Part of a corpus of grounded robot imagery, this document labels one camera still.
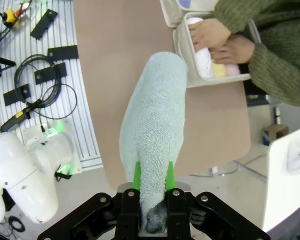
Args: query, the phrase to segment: hand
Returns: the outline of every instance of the hand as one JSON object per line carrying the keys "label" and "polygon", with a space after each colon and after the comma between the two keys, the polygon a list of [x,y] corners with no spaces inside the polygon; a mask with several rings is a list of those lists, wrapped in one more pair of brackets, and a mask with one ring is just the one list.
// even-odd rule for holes
{"label": "hand", "polygon": [[209,18],[191,24],[189,29],[196,52],[201,49],[224,45],[231,34],[228,28],[216,18]]}
{"label": "hand", "polygon": [[245,64],[254,55],[256,45],[241,35],[231,35],[220,48],[210,49],[211,58],[216,64]]}

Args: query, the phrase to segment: black ring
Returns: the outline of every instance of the black ring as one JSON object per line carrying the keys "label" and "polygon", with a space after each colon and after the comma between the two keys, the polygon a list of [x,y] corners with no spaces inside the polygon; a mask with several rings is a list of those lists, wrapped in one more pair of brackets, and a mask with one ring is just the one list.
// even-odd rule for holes
{"label": "black ring", "polygon": [[[16,228],[16,227],[12,224],[13,222],[19,223],[19,224],[21,225],[21,227],[20,227],[20,228]],[[22,221],[21,221],[19,218],[17,218],[16,216],[10,216],[10,217],[8,218],[8,223],[9,223],[9,225],[12,227],[12,229],[16,230],[16,231],[19,232],[19,233],[23,233],[23,232],[26,230],[25,225],[24,225],[24,224],[22,223]]]}

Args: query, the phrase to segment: black pants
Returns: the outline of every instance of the black pants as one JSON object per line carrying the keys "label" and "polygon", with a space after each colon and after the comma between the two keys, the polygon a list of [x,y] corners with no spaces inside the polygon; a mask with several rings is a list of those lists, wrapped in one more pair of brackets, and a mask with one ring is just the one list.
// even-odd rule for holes
{"label": "black pants", "polygon": [[[248,74],[249,68],[248,64],[239,64],[239,69],[242,74]],[[267,93],[261,88],[257,87],[252,81],[243,81],[245,95],[267,95]]]}

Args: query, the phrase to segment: storage box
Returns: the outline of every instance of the storage box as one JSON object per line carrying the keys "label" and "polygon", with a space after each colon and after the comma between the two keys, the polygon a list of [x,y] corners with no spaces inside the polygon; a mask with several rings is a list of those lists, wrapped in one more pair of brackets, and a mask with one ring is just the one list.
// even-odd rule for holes
{"label": "storage box", "polygon": [[289,134],[289,127],[284,124],[273,124],[262,128],[262,143],[269,146],[273,141]]}
{"label": "storage box", "polygon": [[[207,7],[207,10],[189,9],[180,5],[179,0],[160,0],[162,12],[166,24],[176,28],[173,31],[175,52],[183,58],[187,67],[187,88],[200,86],[225,84],[250,79],[250,74],[244,73],[237,76],[204,78],[198,71],[195,59],[195,49],[190,36],[187,19],[199,17],[203,19],[213,18],[215,4]],[[251,39],[260,43],[260,36],[253,20],[247,26]]]}

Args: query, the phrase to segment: light blue towel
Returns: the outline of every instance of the light blue towel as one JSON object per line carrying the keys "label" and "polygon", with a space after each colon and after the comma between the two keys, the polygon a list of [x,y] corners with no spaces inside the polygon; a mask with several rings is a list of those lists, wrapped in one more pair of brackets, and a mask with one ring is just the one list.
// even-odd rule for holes
{"label": "light blue towel", "polygon": [[165,197],[169,161],[176,162],[184,140],[186,86],[186,64],[178,55],[152,55],[121,126],[120,158],[129,182],[133,181],[136,162],[140,162],[142,229],[150,232],[165,228],[159,226],[167,215],[159,203]]}

